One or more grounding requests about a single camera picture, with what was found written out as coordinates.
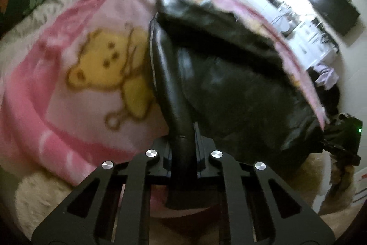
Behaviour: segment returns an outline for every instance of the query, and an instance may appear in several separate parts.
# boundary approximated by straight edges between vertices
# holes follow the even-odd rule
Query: bear eye
[[[84,75],[84,72],[82,70],[79,70],[77,73],[76,73],[76,77],[80,80],[80,81],[85,81],[86,80],[86,77]]]
[[[113,60],[116,60],[116,59],[118,59],[118,58],[119,58],[119,56],[120,56],[120,54],[119,54],[118,52],[115,52],[115,53],[113,53],[113,55],[112,55],[112,59],[113,59]]]
[[[103,67],[107,69],[109,66],[110,66],[110,61],[108,59],[105,59],[103,62]]]

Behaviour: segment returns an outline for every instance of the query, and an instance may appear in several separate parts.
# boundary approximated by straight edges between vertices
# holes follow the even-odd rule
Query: beige fur rug
[[[322,154],[311,154],[296,173],[285,178],[310,206],[319,193],[323,164]],[[34,229],[71,190],[71,186],[46,171],[35,172],[21,181],[15,195],[15,208],[19,225],[29,239]],[[351,224],[360,209],[353,207],[345,210],[350,205],[353,194],[354,186],[351,185],[345,192],[333,198],[327,197],[322,205],[322,210],[328,211],[322,218],[337,237]],[[203,232],[199,240],[194,242],[164,226],[159,219],[151,219],[150,222],[151,245],[214,245],[218,243],[216,240],[218,240],[216,225],[212,225],[209,230]]]

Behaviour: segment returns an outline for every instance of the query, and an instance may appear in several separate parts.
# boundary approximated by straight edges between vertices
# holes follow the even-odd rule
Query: television
[[[309,0],[309,2],[326,22],[342,35],[350,31],[360,15],[348,0]]]

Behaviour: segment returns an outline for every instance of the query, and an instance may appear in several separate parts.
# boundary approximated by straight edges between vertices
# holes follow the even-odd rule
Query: triangular cutout
[[[269,180],[269,186],[283,219],[301,212],[301,206],[274,179]]]
[[[67,207],[67,212],[81,218],[86,218],[99,184],[100,179],[94,179]]]

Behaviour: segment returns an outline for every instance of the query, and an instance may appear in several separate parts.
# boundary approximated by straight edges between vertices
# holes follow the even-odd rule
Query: bed
[[[31,45],[36,43],[41,33],[47,29],[58,16],[75,4],[78,0],[47,0],[36,8],[28,17],[23,19],[0,40],[0,76],[1,80],[8,72],[11,72],[29,53]],[[246,0],[236,0],[238,3],[250,6]],[[247,24],[253,31],[262,33],[261,24],[257,22]],[[314,104],[315,113],[322,118],[322,110],[317,103]],[[0,196],[10,212],[11,218],[30,238],[32,231],[39,222],[54,208],[72,189],[71,186],[49,173],[45,173],[37,164],[30,163],[18,167],[13,161],[9,161],[0,155]],[[298,190],[306,201],[313,205],[317,195],[325,196],[330,181],[331,163],[330,156],[312,154],[306,160],[299,171],[289,178],[289,184]],[[347,207],[353,186],[339,199],[341,204],[334,211]],[[34,205],[29,207],[29,198],[34,199]],[[351,212],[351,220],[357,214],[358,209]],[[177,217],[166,212],[157,217]]]

